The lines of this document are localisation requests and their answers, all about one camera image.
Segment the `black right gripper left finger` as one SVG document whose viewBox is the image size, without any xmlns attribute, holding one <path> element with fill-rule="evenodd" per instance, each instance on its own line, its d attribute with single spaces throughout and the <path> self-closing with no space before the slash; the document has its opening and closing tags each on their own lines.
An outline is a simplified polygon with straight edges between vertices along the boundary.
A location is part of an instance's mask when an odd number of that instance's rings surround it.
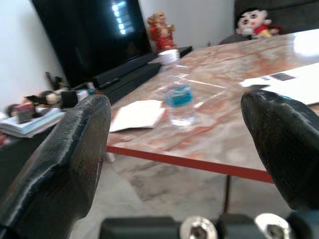
<svg viewBox="0 0 319 239">
<path fill-rule="evenodd" d="M 90 211 L 103 167 L 111 104 L 93 95 L 68 110 L 0 204 L 3 239 L 67 239 Z"/>
</svg>

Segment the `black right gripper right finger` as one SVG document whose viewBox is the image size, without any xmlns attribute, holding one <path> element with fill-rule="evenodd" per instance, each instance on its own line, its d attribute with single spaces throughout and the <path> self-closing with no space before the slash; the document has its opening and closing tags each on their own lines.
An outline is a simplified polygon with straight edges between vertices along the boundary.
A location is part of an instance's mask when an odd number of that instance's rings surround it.
<svg viewBox="0 0 319 239">
<path fill-rule="evenodd" d="M 274 184 L 294 210 L 319 208 L 319 117 L 305 104 L 265 90 L 241 98 L 244 123 Z"/>
</svg>

